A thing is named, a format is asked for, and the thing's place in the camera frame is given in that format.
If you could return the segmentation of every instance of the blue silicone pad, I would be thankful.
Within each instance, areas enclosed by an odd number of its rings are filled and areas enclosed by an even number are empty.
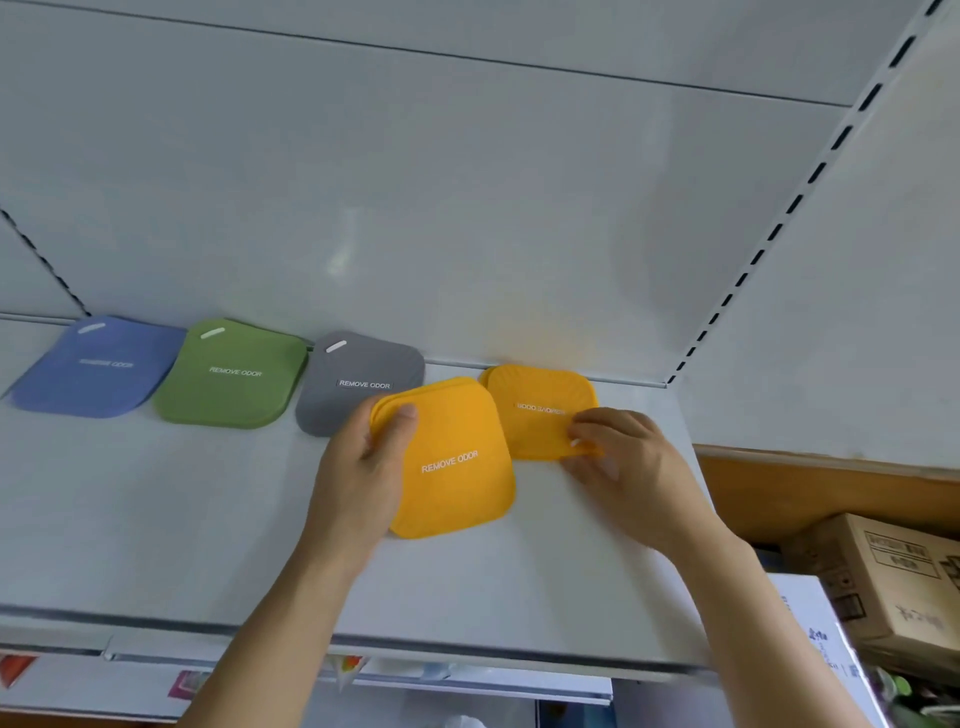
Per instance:
[[[135,409],[170,371],[186,331],[113,316],[68,328],[11,389],[20,409],[117,417]]]

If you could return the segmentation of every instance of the gray silicone pad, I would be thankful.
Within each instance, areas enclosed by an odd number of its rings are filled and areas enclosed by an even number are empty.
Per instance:
[[[328,352],[331,347],[337,348]],[[423,369],[423,356],[413,347],[351,331],[328,334],[310,354],[297,424],[308,435],[330,437],[367,397],[421,386]]]

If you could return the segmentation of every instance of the green silicone pad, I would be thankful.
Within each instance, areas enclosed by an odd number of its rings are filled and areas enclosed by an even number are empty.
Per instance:
[[[207,319],[187,331],[154,407],[172,423],[262,427],[283,414],[305,363],[296,336]]]

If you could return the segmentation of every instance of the hand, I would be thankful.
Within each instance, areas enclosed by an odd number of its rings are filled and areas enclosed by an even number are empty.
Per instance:
[[[417,408],[405,404],[378,436],[364,400],[326,446],[298,551],[333,559],[356,575],[387,533],[403,495],[403,455],[417,431]]]
[[[613,477],[597,458],[562,461],[600,510],[635,541],[675,560],[705,531],[726,530],[686,461],[646,415],[588,409],[574,415],[569,436],[592,442],[616,464]]]

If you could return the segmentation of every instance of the stack of yellow pads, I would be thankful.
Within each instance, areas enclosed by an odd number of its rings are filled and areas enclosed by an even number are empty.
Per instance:
[[[401,538],[504,516],[516,491],[512,457],[595,453],[566,434],[574,414],[597,406],[592,385],[573,372],[506,364],[488,369],[479,382],[460,376],[385,397],[371,412],[374,440],[408,402],[417,406],[420,426],[403,461],[403,499],[391,525]]]

